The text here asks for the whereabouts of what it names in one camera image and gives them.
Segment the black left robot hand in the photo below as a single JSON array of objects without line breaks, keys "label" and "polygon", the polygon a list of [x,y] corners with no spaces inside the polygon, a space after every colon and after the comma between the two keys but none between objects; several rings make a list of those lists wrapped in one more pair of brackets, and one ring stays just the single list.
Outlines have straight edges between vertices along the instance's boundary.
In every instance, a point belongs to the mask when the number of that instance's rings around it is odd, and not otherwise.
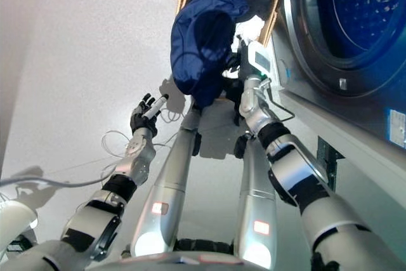
[{"label": "black left robot hand", "polygon": [[157,117],[168,100],[168,94],[163,94],[158,99],[155,99],[150,93],[147,93],[131,113],[130,127],[132,134],[140,128],[146,128],[154,138],[157,135]]}]

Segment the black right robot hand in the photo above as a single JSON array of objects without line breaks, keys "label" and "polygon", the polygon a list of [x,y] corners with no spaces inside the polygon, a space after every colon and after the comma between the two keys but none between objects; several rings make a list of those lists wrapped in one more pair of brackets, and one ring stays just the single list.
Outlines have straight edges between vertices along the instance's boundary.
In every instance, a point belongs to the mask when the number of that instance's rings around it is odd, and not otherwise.
[{"label": "black right robot hand", "polygon": [[246,43],[240,40],[237,51],[226,62],[226,69],[221,74],[228,79],[244,81],[250,76],[261,80],[271,78],[271,59],[266,48],[258,41]]}]

